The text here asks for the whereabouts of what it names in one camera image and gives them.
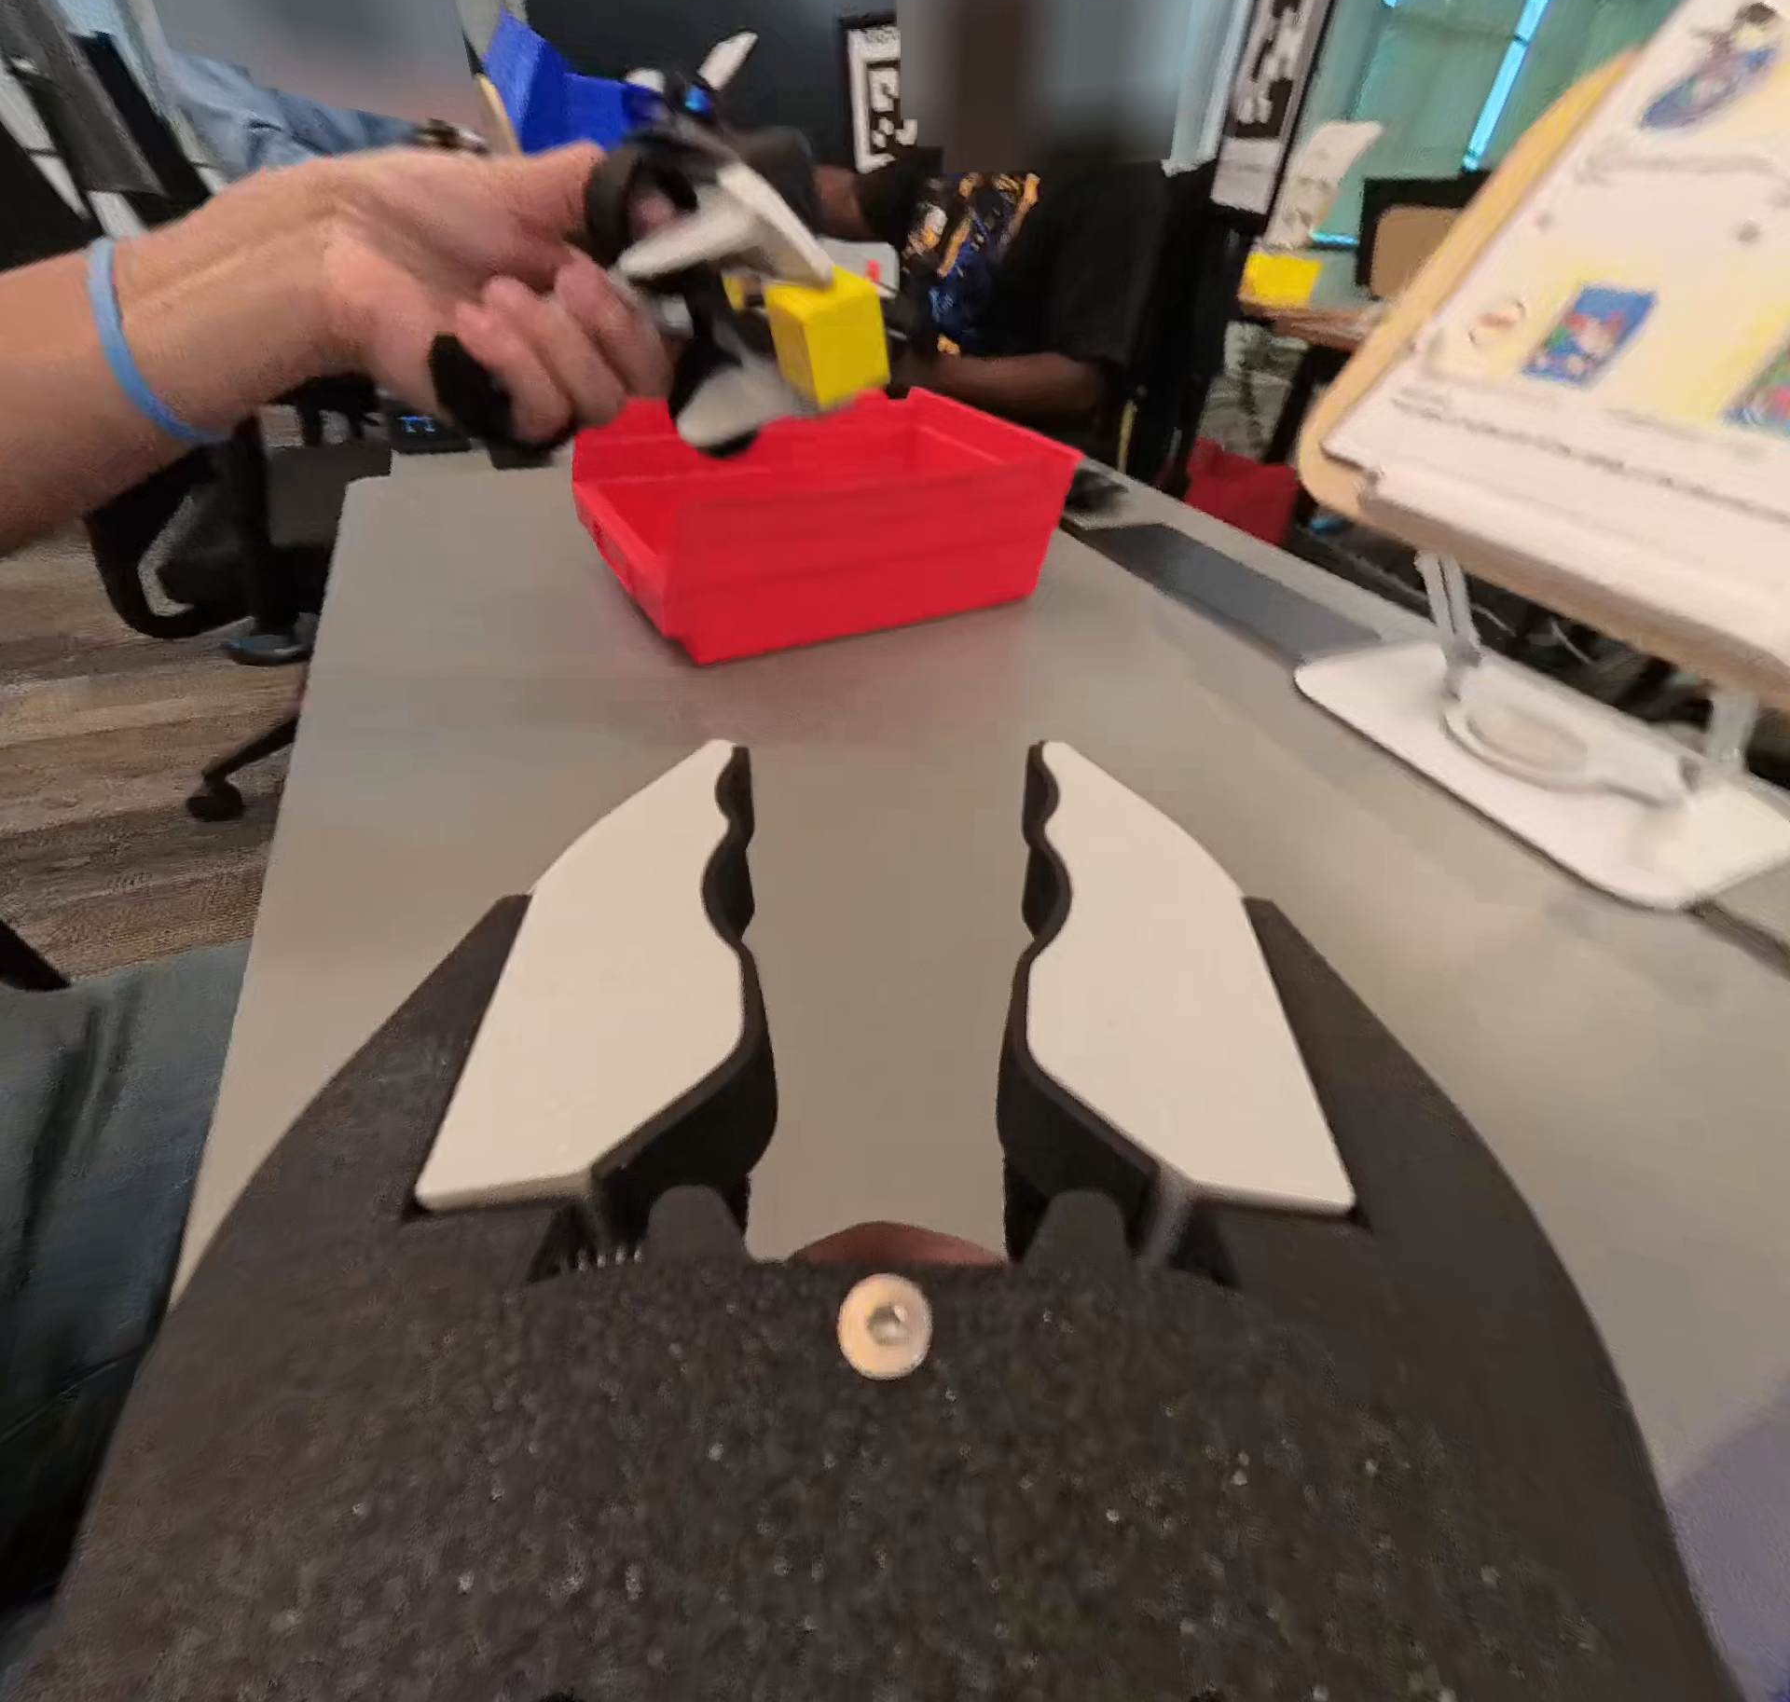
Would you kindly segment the person's left hand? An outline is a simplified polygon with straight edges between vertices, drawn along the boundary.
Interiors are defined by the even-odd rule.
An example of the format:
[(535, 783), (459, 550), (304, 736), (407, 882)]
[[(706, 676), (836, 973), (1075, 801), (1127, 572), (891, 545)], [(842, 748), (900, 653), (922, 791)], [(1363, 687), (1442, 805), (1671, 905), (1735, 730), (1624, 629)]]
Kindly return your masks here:
[(573, 241), (600, 157), (577, 142), (519, 157), (387, 148), (304, 165), (314, 367), (365, 374), (440, 410), (430, 353), (449, 334), (504, 389), (521, 441), (604, 426), (630, 400), (664, 396), (665, 340)]

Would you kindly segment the yellow wooden cube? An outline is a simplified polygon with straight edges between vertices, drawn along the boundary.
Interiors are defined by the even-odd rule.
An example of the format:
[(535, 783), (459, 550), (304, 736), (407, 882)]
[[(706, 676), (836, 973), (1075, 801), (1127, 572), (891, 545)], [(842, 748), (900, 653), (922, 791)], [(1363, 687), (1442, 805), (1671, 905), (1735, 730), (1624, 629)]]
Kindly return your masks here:
[(836, 266), (820, 286), (764, 286), (761, 310), (798, 414), (830, 414), (889, 383), (882, 296), (859, 272)]

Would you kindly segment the small printed marker board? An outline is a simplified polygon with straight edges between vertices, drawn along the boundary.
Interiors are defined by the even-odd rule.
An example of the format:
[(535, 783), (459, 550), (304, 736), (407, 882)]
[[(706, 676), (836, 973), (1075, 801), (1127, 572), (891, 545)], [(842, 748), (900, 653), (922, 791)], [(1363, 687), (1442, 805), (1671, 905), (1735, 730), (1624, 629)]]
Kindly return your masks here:
[(847, 148), (856, 173), (878, 173), (916, 148), (902, 96), (902, 40), (889, 13), (839, 20)]

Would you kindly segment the blue wristband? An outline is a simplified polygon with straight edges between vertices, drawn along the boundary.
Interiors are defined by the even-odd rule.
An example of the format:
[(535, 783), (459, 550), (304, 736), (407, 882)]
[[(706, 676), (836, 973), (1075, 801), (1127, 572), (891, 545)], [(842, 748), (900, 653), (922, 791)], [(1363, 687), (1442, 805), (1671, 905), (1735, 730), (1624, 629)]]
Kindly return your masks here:
[(127, 409), (157, 436), (184, 448), (224, 446), (231, 431), (202, 431), (178, 415), (161, 394), (149, 387), (135, 350), (123, 326), (123, 302), (116, 281), (118, 243), (112, 236), (96, 236), (84, 251), (84, 296), (96, 329), (100, 362), (123, 394)]

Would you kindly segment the red plastic bin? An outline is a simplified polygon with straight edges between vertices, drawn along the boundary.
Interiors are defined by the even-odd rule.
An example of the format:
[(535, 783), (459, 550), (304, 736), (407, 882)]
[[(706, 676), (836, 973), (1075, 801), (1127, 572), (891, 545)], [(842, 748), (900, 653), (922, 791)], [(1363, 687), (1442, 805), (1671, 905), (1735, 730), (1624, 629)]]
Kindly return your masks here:
[(639, 612), (709, 666), (1029, 598), (1078, 465), (933, 394), (784, 417), (736, 458), (634, 404), (573, 441), (569, 486)]

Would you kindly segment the clipboard with instruction sheet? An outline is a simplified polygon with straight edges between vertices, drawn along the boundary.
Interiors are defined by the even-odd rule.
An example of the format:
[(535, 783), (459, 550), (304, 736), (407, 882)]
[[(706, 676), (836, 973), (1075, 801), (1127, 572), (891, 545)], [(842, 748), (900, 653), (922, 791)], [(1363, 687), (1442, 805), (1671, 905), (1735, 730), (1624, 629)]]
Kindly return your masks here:
[(1788, 0), (1510, 150), (1301, 433), (1327, 508), (1784, 712)]

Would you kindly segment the black office chair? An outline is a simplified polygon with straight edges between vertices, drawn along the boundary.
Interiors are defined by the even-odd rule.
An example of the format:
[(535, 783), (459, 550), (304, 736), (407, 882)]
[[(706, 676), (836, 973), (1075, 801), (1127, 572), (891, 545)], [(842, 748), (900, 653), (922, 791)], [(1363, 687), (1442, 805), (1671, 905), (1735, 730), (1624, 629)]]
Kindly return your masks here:
[(309, 379), (272, 400), (300, 417), (272, 448), (261, 414), (84, 516), (98, 580), (123, 624), (146, 640), (226, 634), (231, 662), (304, 666), (353, 482), (385, 476), (391, 446), (368, 438), (368, 375)]

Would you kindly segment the red bag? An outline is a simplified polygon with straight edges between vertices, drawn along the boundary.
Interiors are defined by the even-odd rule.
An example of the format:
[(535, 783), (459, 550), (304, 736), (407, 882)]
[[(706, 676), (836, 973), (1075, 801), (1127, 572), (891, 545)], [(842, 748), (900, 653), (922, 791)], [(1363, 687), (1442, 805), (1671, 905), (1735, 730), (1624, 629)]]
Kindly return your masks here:
[(1260, 463), (1196, 438), (1188, 455), (1180, 501), (1265, 545), (1286, 545), (1301, 501), (1298, 471), (1286, 463)]

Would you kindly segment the blue plastic bin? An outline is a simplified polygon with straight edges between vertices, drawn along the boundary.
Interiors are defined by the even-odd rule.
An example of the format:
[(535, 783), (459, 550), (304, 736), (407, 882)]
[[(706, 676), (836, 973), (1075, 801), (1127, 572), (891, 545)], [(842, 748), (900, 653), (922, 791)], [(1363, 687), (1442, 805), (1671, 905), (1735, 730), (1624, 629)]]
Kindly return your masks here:
[(510, 13), (496, 20), (482, 73), (524, 154), (577, 142), (615, 152), (665, 111), (659, 80), (582, 77)]

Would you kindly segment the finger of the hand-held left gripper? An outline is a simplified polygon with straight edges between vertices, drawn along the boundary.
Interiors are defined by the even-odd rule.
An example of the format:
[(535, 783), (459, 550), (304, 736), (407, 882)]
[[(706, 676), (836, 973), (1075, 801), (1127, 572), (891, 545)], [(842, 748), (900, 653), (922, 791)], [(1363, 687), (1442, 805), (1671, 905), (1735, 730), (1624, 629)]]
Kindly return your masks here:
[(771, 423), (802, 415), (775, 362), (755, 350), (684, 347), (668, 387), (675, 436), (702, 458), (735, 458)]
[(671, 213), (615, 261), (620, 281), (654, 287), (696, 267), (809, 287), (829, 287), (836, 275), (803, 213), (775, 190), (702, 190), (696, 208)]

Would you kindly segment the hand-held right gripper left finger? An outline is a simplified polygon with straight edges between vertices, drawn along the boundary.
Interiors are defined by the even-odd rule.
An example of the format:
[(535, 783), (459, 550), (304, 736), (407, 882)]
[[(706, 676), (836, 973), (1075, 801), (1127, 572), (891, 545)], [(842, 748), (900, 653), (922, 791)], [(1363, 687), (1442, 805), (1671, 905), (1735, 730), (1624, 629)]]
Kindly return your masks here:
[(751, 925), (750, 749), (708, 739), (593, 822), (529, 889), (414, 1176), (414, 1204), (750, 1191), (777, 1124)]

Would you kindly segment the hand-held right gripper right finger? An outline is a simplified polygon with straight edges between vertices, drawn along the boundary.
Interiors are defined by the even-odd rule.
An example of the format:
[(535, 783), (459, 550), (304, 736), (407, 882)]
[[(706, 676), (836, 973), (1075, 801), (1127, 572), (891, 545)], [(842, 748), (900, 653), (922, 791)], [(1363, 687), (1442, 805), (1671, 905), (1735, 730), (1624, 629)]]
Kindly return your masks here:
[(1022, 768), (1022, 925), (995, 1131), (1036, 1197), (1347, 1219), (1355, 1183), (1242, 888), (1062, 739)]

